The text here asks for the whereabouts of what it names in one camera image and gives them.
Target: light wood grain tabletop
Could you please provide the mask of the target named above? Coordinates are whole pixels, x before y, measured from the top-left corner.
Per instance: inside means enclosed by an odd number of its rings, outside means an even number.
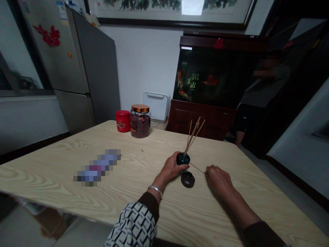
[[[108,121],[1,165],[0,190],[114,225],[126,204],[139,199],[167,157],[183,151],[186,142],[187,135],[158,129],[136,139]],[[73,182],[73,171],[84,164],[76,155],[105,149],[121,149],[121,164],[113,173],[120,183],[81,187]],[[287,244],[329,246],[328,238],[235,145],[197,137],[188,154],[202,171],[211,164],[227,171],[250,207]],[[193,188],[185,188],[178,177],[163,193],[157,237],[185,246],[242,246],[230,213],[213,196],[204,174],[193,166],[188,170],[195,177]]]

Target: silver bracelet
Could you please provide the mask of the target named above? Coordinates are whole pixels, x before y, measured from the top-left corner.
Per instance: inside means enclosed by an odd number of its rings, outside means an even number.
[[[158,187],[156,187],[154,185],[151,185],[150,187],[148,187],[148,189],[149,188],[155,189],[157,192],[159,192],[160,193],[160,196],[161,196],[161,199],[162,199],[162,192],[161,192],[161,190]]]

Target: small dark bowl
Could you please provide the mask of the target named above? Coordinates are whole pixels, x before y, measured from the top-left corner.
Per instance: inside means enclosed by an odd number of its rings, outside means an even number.
[[[188,154],[184,155],[184,153],[179,153],[176,158],[177,165],[186,164],[188,165],[190,163],[190,157]]]
[[[192,188],[194,186],[195,178],[190,172],[184,172],[181,176],[182,184],[187,188]]]

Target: fish tank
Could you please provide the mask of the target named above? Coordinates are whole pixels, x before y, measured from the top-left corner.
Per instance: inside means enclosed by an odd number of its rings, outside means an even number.
[[[236,109],[267,50],[240,36],[245,40],[182,36],[173,99]]]

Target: person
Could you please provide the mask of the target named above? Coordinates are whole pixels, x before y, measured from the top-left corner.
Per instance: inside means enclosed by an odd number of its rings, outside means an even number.
[[[234,143],[240,146],[245,133],[251,131],[260,120],[268,103],[278,94],[290,76],[289,66],[280,64],[281,50],[272,50],[264,60],[260,60],[259,70],[254,71],[258,78],[244,92],[238,106],[234,129]]]
[[[176,157],[170,156],[152,186],[135,202],[128,204],[120,214],[104,247],[151,246],[156,235],[162,191],[168,181],[189,165],[177,165]],[[283,247],[283,240],[248,206],[241,194],[233,187],[230,175],[217,166],[206,168],[209,187],[222,197],[237,218],[250,246]]]

